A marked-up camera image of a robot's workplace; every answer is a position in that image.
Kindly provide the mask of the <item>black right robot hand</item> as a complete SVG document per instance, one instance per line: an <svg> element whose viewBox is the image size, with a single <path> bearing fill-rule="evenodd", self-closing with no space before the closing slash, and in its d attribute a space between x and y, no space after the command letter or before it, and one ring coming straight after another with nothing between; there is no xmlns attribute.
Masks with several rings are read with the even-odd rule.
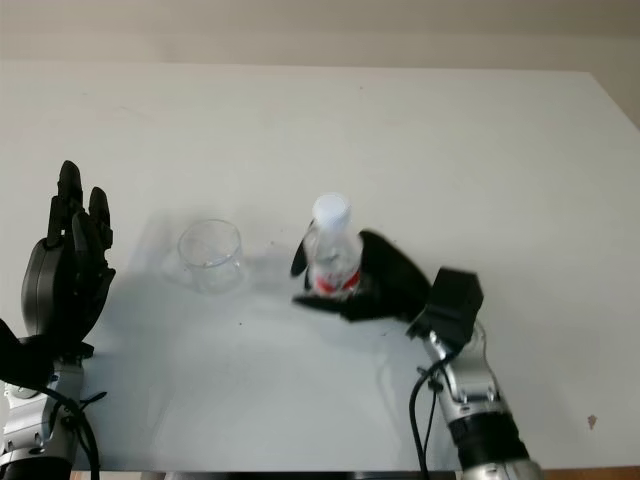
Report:
<svg viewBox="0 0 640 480"><path fill-rule="evenodd" d="M292 302L313 310L337 314L348 322L394 318L412 322L424 309L431 283L423 272L401 250L377 232L359 232L363 244L361 279L353 294L342 298L321 297L310 291L304 281L304 292Z"/></svg>

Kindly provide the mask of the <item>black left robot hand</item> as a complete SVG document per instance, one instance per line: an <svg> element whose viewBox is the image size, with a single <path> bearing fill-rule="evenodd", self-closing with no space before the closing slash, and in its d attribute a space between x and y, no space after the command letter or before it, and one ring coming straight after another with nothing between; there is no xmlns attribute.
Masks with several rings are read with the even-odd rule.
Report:
<svg viewBox="0 0 640 480"><path fill-rule="evenodd" d="M106 193L94 187L85 207L80 170L69 160L57 187L46 236L31 252L21 303L28 334L62 355L78 350L95 326L116 271L105 257L113 245Z"/></svg>

